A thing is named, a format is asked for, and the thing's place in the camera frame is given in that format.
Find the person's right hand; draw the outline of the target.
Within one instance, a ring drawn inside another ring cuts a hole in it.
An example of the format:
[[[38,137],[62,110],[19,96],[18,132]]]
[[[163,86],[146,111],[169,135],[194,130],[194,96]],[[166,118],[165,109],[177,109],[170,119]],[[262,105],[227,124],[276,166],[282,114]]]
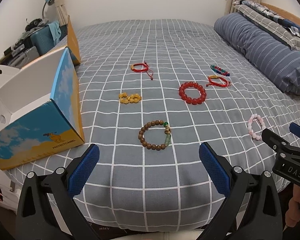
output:
[[[286,212],[286,226],[293,228],[300,221],[300,187],[293,186],[293,197],[288,204]]]

